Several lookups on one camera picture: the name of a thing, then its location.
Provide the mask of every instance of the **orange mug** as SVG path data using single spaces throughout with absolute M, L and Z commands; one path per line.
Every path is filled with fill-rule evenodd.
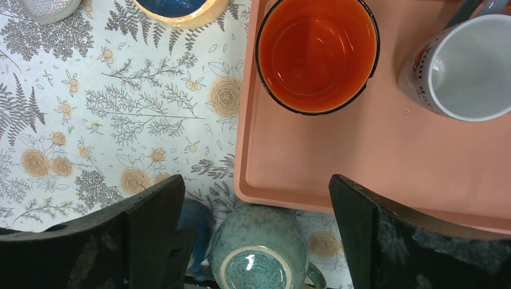
M 379 54 L 378 26 L 363 0 L 278 0 L 255 40 L 266 91 L 305 115 L 332 113 L 355 100 Z

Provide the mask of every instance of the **blue bowl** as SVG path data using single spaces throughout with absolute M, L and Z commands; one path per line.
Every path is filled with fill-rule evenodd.
M 229 0 L 133 0 L 147 15 L 176 28 L 196 28 L 215 20 Z
M 207 0 L 136 0 L 143 8 L 163 17 L 183 17 L 201 8 Z

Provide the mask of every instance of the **floral tablecloth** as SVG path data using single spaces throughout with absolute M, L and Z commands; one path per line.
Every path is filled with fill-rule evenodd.
M 233 166 L 250 2 L 172 30 L 132 0 L 83 0 L 41 25 L 0 0 L 0 226 L 42 231 L 169 175 L 220 223 Z M 352 288 L 334 216 L 296 212 L 331 288 Z

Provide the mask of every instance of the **mug handle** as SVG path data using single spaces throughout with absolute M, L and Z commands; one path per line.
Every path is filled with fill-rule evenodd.
M 325 276 L 323 276 L 323 273 L 311 262 L 309 262 L 309 267 L 307 269 L 307 277 L 309 277 L 316 289 L 327 289 Z
M 445 29 L 467 21 L 482 2 L 483 0 L 463 0 L 453 18 L 447 23 Z M 483 8 L 477 13 L 476 17 L 501 13 L 508 2 L 509 0 L 486 0 L 486 3 L 484 3 Z

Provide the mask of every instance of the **pink tray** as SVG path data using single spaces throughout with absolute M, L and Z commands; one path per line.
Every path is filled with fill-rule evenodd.
M 440 31 L 458 3 L 367 0 L 381 34 L 376 73 L 352 104 L 311 117 L 275 103 L 256 73 L 256 33 L 274 2 L 252 0 L 234 174 L 242 200 L 331 213 L 328 182 L 341 173 L 444 219 L 511 229 L 511 116 L 450 120 L 396 86 L 403 58 Z

